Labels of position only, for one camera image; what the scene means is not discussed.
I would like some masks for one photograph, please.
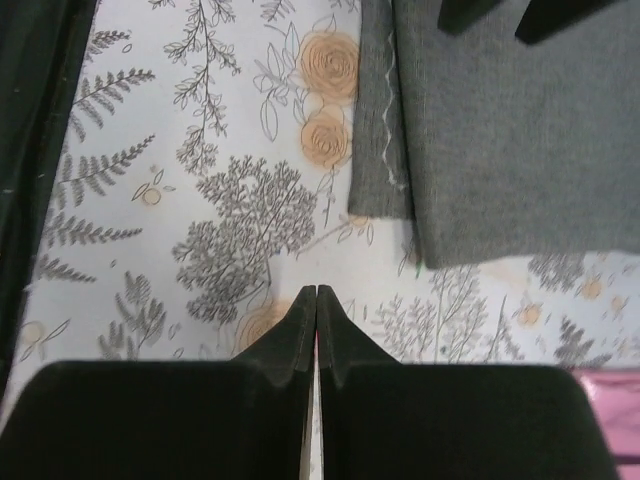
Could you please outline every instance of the pink plastic bag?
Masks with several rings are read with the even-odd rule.
[[[573,372],[584,388],[623,480],[640,480],[640,371]]]

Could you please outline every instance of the white zigzag stitch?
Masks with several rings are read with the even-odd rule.
[[[389,6],[393,8],[391,1],[392,0],[389,0]],[[387,88],[389,89],[389,104],[387,105],[387,108],[385,108],[384,111],[382,112],[382,121],[384,123],[384,128],[387,131],[387,143],[384,146],[384,149],[382,150],[382,161],[384,165],[387,167],[387,170],[389,172],[388,182],[395,188],[402,191],[407,186],[404,183],[398,182],[398,179],[393,173],[393,170],[389,166],[389,162],[387,160],[387,150],[389,148],[389,145],[391,144],[391,129],[389,128],[389,124],[387,123],[387,114],[389,113],[389,109],[391,108],[391,105],[393,105],[393,101],[395,100],[395,97],[396,97],[395,93],[393,92],[393,88],[391,88],[391,72],[396,66],[396,51],[393,45],[393,34],[394,32],[392,30],[391,33],[389,34],[389,37],[387,38],[387,42],[389,43],[389,47],[391,48],[391,66],[389,67],[389,70],[387,70],[387,73],[384,76],[385,80],[387,81]]]

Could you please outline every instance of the black object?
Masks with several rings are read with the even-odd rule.
[[[0,479],[299,479],[308,469],[315,287],[228,362],[59,362],[0,437]]]
[[[0,396],[95,0],[0,1]]]
[[[318,362],[327,479],[618,479],[561,369],[399,364],[322,286]]]
[[[534,45],[617,1],[531,0],[516,37],[527,45]]]
[[[504,0],[442,0],[438,28],[459,35]],[[531,0],[515,36],[535,45],[618,0]]]
[[[459,35],[504,0],[442,0],[438,28]]]
[[[327,480],[618,480],[567,372],[400,364],[326,286],[228,362],[46,367],[0,437],[0,479],[307,478],[316,332]]]

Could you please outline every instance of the white floral fabric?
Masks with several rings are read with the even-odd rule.
[[[230,358],[307,284],[405,362],[640,364],[640,258],[429,271],[409,223],[346,214],[359,28],[359,0],[101,2],[5,418],[57,360]]]

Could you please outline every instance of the gray fabric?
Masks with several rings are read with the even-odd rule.
[[[640,2],[533,47],[514,38],[527,0],[504,2],[458,38],[437,30],[440,3],[394,5],[405,160],[427,266],[640,252]],[[363,2],[363,14],[367,5],[379,7]],[[358,105],[384,85],[362,75]],[[371,133],[356,135],[354,168],[375,165],[356,154]],[[389,215],[375,209],[384,199],[365,200],[380,195],[382,178],[380,169],[365,188],[354,183],[351,206],[371,207],[358,214]]]
[[[362,2],[350,212],[413,217],[391,0]],[[369,191],[372,187],[377,192]]]

